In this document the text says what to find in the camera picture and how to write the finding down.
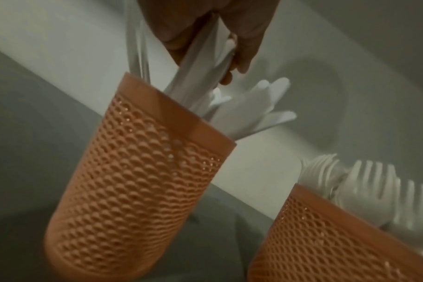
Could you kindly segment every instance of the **mesh pattern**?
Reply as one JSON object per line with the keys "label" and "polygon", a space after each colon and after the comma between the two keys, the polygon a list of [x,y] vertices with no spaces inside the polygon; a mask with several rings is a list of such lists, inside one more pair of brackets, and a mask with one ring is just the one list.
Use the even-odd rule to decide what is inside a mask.
{"label": "mesh pattern", "polygon": [[250,282],[423,281],[293,195],[252,261],[248,277]]}
{"label": "mesh pattern", "polygon": [[118,93],[49,224],[48,252],[106,276],[148,270],[223,161]]}

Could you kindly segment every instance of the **cutlery holder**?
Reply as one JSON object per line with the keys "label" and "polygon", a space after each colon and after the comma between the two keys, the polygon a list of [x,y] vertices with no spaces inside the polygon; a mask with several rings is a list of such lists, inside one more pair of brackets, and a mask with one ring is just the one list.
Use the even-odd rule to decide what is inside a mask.
{"label": "cutlery holder", "polygon": [[235,145],[125,74],[47,227],[48,260],[71,281],[144,275]]}
{"label": "cutlery holder", "polygon": [[248,271],[249,282],[423,282],[423,257],[295,185]]}

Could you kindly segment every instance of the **orange mesh cup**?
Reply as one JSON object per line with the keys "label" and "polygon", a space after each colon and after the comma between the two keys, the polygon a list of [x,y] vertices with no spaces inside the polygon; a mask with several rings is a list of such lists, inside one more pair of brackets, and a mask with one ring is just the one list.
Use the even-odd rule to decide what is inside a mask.
{"label": "orange mesh cup", "polygon": [[235,145],[125,74],[47,227],[49,261],[71,281],[144,275]]}
{"label": "orange mesh cup", "polygon": [[295,185],[249,282],[423,282],[423,256]]}

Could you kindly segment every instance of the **gray countertop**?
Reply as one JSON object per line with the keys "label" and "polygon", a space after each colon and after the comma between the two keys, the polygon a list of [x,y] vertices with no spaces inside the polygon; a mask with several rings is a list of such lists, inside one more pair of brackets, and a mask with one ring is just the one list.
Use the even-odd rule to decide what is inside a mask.
{"label": "gray countertop", "polygon": [[[0,53],[0,282],[62,281],[43,256],[42,238],[100,120]],[[211,185],[167,253],[140,281],[243,281],[271,224]]]}

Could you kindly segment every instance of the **hand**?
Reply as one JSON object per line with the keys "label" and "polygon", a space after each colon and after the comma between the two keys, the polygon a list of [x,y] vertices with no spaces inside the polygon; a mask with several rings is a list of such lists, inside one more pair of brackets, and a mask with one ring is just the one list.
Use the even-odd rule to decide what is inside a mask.
{"label": "hand", "polygon": [[[279,0],[138,0],[154,35],[180,64],[192,40],[211,12],[219,14],[236,37],[237,46],[230,70],[249,70]],[[230,71],[221,83],[231,82]]]}

